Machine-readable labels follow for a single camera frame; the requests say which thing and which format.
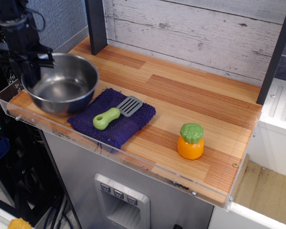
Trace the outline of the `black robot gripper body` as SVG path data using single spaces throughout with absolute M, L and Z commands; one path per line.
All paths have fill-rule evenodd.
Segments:
M 0 42 L 0 51 L 7 51 L 10 56 L 0 57 L 1 62 L 31 62 L 40 67 L 55 67 L 53 50 L 40 43 L 34 19 L 0 20 L 0 27 L 5 42 Z

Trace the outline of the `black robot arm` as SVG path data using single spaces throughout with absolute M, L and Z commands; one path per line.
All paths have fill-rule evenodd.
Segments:
M 41 80 L 41 68 L 55 67 L 53 50 L 40 43 L 26 0 L 0 0 L 0 27 L 5 42 L 0 42 L 0 62 L 9 63 L 22 84 L 33 88 Z

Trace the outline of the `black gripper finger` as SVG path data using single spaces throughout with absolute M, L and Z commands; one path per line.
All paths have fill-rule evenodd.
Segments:
M 21 75 L 22 75 L 22 68 L 21 65 L 15 61 L 10 61 L 10 66 L 16 75 L 17 79 L 21 81 Z
M 21 82 L 26 87 L 33 88 L 41 79 L 40 66 L 36 62 L 24 61 L 21 64 Z

